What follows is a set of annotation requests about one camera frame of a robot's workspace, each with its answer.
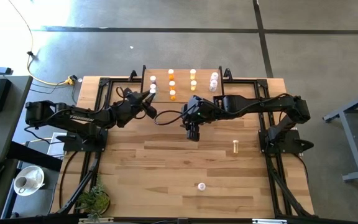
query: concrete floor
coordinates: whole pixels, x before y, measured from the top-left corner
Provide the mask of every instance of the concrete floor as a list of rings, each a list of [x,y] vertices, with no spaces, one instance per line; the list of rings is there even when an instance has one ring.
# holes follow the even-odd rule
[[[257,28],[251,0],[13,3],[34,28]],[[358,29],[358,0],[259,0],[259,4],[266,29]],[[274,77],[284,78],[288,92],[308,102],[312,119],[298,129],[303,139],[315,145],[305,153],[305,162],[316,214],[358,221],[358,180],[345,184],[341,177],[356,171],[349,145],[339,121],[326,124],[321,119],[358,95],[358,35],[267,34],[266,40]],[[34,32],[34,42],[38,60],[31,70],[50,82],[69,75],[140,73],[143,64],[148,68],[222,65],[235,77],[266,77],[258,34]],[[13,68],[15,75],[27,74],[29,46],[29,33],[20,17],[8,2],[0,3],[0,66]],[[30,92],[27,101],[73,103],[70,95],[70,87],[51,95]],[[33,139],[23,132],[23,116],[14,136],[18,142]],[[50,137],[54,130],[45,127],[37,133]]]

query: wooden table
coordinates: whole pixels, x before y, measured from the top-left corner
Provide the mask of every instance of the wooden table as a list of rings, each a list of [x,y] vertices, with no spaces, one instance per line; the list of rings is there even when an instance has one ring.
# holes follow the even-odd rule
[[[208,90],[212,72],[217,70],[198,70],[196,74],[195,93],[210,100],[214,94],[221,94],[220,88],[214,94]],[[151,75],[157,77],[157,96],[152,104],[157,111],[180,111],[182,104],[194,94],[190,91],[190,70],[175,70],[177,100],[174,102],[169,100],[167,91],[168,70],[146,70],[144,90],[149,89]],[[79,107],[93,109],[99,78],[84,77]],[[286,92],[283,79],[268,78],[267,81],[270,96]],[[113,90],[117,86],[140,91],[140,83],[115,83]],[[255,97],[253,87],[246,84],[224,84],[224,91]],[[111,103],[119,99],[113,91]],[[278,122],[278,113],[274,115]],[[177,116],[167,113],[161,115],[158,122]],[[133,119],[125,128],[109,130],[108,145],[99,167],[99,175],[111,197],[111,206],[103,216],[273,218],[267,168],[257,137],[258,115],[247,114],[200,126],[199,142],[187,140],[180,124],[179,120],[157,126],[146,117]],[[239,140],[238,154],[233,153],[235,139]],[[62,170],[69,156],[65,156]],[[68,166],[63,203],[79,183],[83,157],[84,153],[79,152]],[[303,164],[289,154],[283,154],[283,164],[289,189],[302,206],[313,213]],[[204,192],[197,189],[200,182],[206,184]],[[52,212],[58,210],[58,196],[57,190]],[[278,196],[284,211],[280,190]]]

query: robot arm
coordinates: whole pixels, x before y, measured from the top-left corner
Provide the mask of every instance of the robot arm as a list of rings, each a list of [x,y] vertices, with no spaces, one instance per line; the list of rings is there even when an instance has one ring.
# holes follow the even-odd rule
[[[147,98],[149,91],[138,93],[126,88],[123,95],[121,101],[98,111],[51,101],[28,102],[25,104],[25,122],[36,129],[45,125],[64,129],[79,135],[83,142],[90,142],[99,136],[100,129],[109,129],[115,125],[123,128],[141,111],[145,111],[151,118],[156,116],[157,112],[151,106],[155,94]]]
[[[240,118],[247,113],[263,113],[283,111],[287,115],[268,130],[268,138],[273,141],[280,133],[289,131],[296,124],[310,119],[308,106],[300,96],[286,93],[274,98],[247,99],[239,95],[214,96],[214,102],[193,96],[182,107],[183,124],[187,130],[187,138],[192,141],[200,139],[200,124],[211,123],[222,119]]]

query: green plant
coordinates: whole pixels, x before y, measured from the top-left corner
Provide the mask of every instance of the green plant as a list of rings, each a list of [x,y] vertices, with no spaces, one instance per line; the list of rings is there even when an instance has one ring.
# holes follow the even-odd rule
[[[101,214],[106,211],[110,205],[110,198],[104,191],[104,185],[98,176],[96,185],[90,190],[83,192],[78,198],[79,209],[89,213],[88,218],[92,222],[99,222]]]

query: yellow cable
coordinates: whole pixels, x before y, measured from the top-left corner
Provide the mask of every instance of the yellow cable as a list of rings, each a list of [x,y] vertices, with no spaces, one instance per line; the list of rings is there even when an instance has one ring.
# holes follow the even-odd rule
[[[29,75],[33,78],[33,79],[35,79],[35,80],[37,80],[38,82],[40,82],[40,83],[43,83],[43,84],[46,84],[46,85],[53,85],[53,86],[58,86],[58,85],[64,85],[64,84],[69,84],[69,85],[74,85],[74,81],[73,80],[71,80],[70,78],[70,80],[65,80],[64,82],[61,82],[61,83],[50,83],[50,82],[46,82],[46,81],[43,81],[43,80],[41,80],[41,79],[39,79],[39,78],[37,78],[37,77],[35,77],[31,72],[30,72],[30,57],[31,57],[31,55],[33,55],[33,53],[32,53],[32,49],[33,49],[33,47],[34,47],[34,37],[33,37],[33,35],[32,35],[32,32],[31,32],[31,29],[30,29],[30,26],[29,26],[29,24],[27,23],[27,21],[24,19],[24,17],[22,16],[22,14],[19,12],[19,10],[15,7],[15,5],[11,2],[11,0],[8,0],[9,1],[9,3],[11,3],[11,5],[13,6],[13,8],[16,10],[16,12],[20,15],[20,17],[22,18],[22,20],[24,21],[24,23],[25,23],[25,25],[27,26],[27,28],[28,28],[28,30],[29,30],[29,32],[30,32],[30,35],[31,35],[31,48],[30,48],[30,51],[27,53],[27,54],[29,54],[29,58],[27,59],[27,71],[29,72]]]

